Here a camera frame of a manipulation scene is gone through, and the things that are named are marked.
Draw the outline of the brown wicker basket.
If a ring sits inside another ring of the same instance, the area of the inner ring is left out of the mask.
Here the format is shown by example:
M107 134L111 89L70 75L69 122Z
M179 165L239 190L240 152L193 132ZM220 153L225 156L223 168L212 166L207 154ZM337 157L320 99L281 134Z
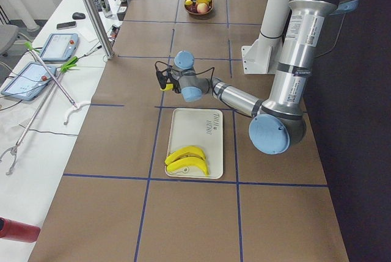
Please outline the brown wicker basket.
M195 4L192 0L185 0L184 7L191 15L206 15L213 10L214 0L196 0Z

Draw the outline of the red yellow apple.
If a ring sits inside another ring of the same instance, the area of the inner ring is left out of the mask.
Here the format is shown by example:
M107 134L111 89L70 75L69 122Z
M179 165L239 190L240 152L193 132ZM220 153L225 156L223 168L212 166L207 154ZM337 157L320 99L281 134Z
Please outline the red yellow apple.
M206 3L199 3L197 4L197 11L199 14L205 14L209 11L209 5Z

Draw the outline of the cream bear tray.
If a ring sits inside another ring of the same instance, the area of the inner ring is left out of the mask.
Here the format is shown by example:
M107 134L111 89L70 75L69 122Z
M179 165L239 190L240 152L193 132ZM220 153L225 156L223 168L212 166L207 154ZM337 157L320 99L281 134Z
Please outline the cream bear tray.
M174 151L194 145L206 155L209 176L196 167L168 176L218 179L223 175L223 113L218 109L177 108L173 111L167 157Z

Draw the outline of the small black box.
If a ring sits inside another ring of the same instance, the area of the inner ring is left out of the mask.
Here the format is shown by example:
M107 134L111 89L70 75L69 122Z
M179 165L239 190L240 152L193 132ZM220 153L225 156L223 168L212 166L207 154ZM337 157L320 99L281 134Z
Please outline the small black box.
M128 7L126 5L121 5L117 10L117 19L123 21L126 15Z

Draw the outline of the white hook reacher grabber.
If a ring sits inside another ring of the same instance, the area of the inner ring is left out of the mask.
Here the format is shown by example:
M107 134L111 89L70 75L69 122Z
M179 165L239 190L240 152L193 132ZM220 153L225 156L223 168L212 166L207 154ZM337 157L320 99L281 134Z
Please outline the white hook reacher grabber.
M64 125L68 124L69 117L72 113L78 112L80 109L82 109L84 106L88 106L91 104L90 101L81 101L80 103L77 103L70 94L65 90L65 88L61 85L59 78L65 74L71 67L74 67L78 61L78 58L76 56L73 56L71 59L66 61L62 66L60 67L59 76L55 77L49 70L48 66L42 58L37 54L36 49L32 47L31 42L25 42L24 45L26 46L28 51L31 51L32 56L42 65L42 67L48 72L51 79L54 81L54 83L58 86L60 91L64 94L64 96L67 98L67 100L70 102L71 107L67 110L67 112L64 115Z

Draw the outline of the black computer mouse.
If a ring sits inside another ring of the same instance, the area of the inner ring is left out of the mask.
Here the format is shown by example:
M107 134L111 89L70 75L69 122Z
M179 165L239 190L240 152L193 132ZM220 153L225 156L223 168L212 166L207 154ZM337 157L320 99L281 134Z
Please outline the black computer mouse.
M75 12L72 14L72 18L74 20L83 20L86 18L86 15L84 13L81 13L81 12Z

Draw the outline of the far teach pendant tablet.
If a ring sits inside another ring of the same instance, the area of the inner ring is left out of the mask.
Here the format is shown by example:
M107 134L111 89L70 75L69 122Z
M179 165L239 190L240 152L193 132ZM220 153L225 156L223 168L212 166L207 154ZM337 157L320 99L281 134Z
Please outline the far teach pendant tablet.
M39 56L44 62L66 62L73 57L78 43L77 33L52 33L40 50Z

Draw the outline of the teach pendant tablet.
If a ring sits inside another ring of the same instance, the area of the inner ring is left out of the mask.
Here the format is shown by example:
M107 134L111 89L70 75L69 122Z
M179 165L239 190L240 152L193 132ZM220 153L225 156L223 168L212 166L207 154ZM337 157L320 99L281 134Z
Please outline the teach pendant tablet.
M73 57L78 43L77 33L52 33L40 50L39 56L44 62L66 62Z
M1 90L1 95L24 101L33 100L51 81L49 72L38 62L29 62Z

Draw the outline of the black smartphone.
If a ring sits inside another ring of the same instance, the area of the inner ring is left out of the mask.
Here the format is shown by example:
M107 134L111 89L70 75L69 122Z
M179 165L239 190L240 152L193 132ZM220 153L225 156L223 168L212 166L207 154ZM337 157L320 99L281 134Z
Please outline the black smartphone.
M56 25L57 30L63 30L63 29L71 29L77 26L76 21L69 21L64 23L59 23Z

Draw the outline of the near teach pendant tablet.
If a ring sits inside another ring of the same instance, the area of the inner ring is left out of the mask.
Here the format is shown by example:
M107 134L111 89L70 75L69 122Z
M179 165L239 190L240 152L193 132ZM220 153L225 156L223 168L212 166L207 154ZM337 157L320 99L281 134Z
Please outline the near teach pendant tablet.
M1 90L1 95L24 101L33 100L51 81L49 72L38 62L29 62Z

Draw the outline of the red bottle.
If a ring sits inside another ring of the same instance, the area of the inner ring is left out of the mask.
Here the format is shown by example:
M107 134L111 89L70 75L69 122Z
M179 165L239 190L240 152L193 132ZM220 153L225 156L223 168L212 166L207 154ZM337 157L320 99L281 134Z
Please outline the red bottle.
M40 234L40 227L29 225L15 220L1 218L1 238L11 241L36 242Z

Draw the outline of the aluminium frame post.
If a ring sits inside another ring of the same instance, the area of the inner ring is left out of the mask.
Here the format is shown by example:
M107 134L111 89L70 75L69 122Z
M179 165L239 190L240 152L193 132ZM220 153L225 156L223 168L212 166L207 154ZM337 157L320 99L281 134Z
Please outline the aluminium frame post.
M98 40L104 50L104 53L106 55L107 60L111 60L114 52L111 46L111 43L108 39L108 36L106 34L106 31L104 29L103 23L101 21L100 15L98 13L98 10L95 8L95 5L93 3L93 0L82 0L85 8L87 10L87 13L90 17L92 26L95 30L95 33L98 37Z

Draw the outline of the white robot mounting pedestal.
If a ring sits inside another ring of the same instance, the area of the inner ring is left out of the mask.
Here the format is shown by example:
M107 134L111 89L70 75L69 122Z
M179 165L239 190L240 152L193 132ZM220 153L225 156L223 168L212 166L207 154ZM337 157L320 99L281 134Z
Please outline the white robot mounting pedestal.
M246 75L272 74L282 51L282 34L288 19L289 0L268 0L256 41L241 48Z

